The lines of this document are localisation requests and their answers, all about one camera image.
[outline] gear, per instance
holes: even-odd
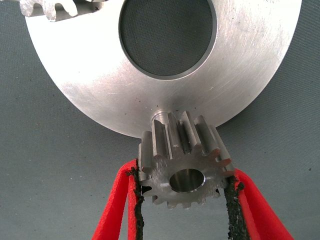
[[[57,19],[56,6],[62,6],[63,9],[71,16],[78,15],[76,3],[73,0],[0,0],[19,2],[21,13],[26,17],[38,15],[41,9],[49,21],[55,22]],[[105,0],[86,0],[87,2],[97,3]]]
[[[167,202],[188,209],[193,202],[220,196],[226,177],[234,174],[231,158],[212,126],[203,116],[194,122],[184,112],[179,121],[172,113],[157,114],[152,132],[145,131],[139,145],[139,181],[154,204]]]

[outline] small metal gear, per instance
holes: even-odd
[[[21,13],[26,17],[38,15],[38,10],[42,8],[43,14],[49,21],[55,22],[57,19],[56,7],[63,7],[63,9],[71,16],[78,15],[76,2],[73,0],[0,0],[19,2]],[[105,0],[86,0],[87,2],[97,3]]]
[[[234,168],[216,129],[203,116],[192,121],[188,112],[179,121],[172,113],[157,114],[151,127],[139,145],[139,181],[147,190],[143,195],[152,196],[156,205],[182,204],[184,209],[219,197],[218,188],[226,186]]]

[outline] machined metal surface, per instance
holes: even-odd
[[[284,58],[301,0],[209,2],[216,31],[206,54],[169,77],[146,73],[127,56],[119,34],[123,0],[64,21],[36,16],[26,22],[41,62],[66,97],[103,126],[140,138],[157,112],[179,117],[189,109],[214,126],[226,122],[258,96]]]
[[[203,116],[193,121],[188,112],[179,121],[173,113],[157,114],[151,125],[139,145],[140,184],[151,188],[143,195],[152,196],[154,204],[185,209],[219,197],[218,188],[226,186],[234,168],[216,129]]]

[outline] gray fabric background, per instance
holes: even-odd
[[[269,85],[218,128],[234,165],[252,177],[292,235],[305,240],[320,235],[319,13],[319,0],[303,1]],[[117,170],[137,156],[138,144],[64,97],[39,61],[19,7],[1,2],[0,239],[89,239]],[[146,240],[227,239],[224,197],[190,210],[168,210],[148,198],[143,216]]]

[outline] partial gear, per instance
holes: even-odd
[[[21,13],[26,17],[32,17],[39,15],[39,10],[43,11],[43,14],[49,21],[55,22],[57,19],[56,8],[62,7],[70,17],[78,15],[77,1],[73,0],[0,0],[19,2]],[[105,0],[86,0],[90,3],[105,2]]]
[[[219,197],[218,188],[226,187],[225,178],[234,168],[216,129],[203,116],[192,121],[186,111],[179,121],[172,113],[157,114],[151,126],[139,145],[139,181],[147,190],[143,195],[152,196],[156,205],[167,202],[170,209]]]

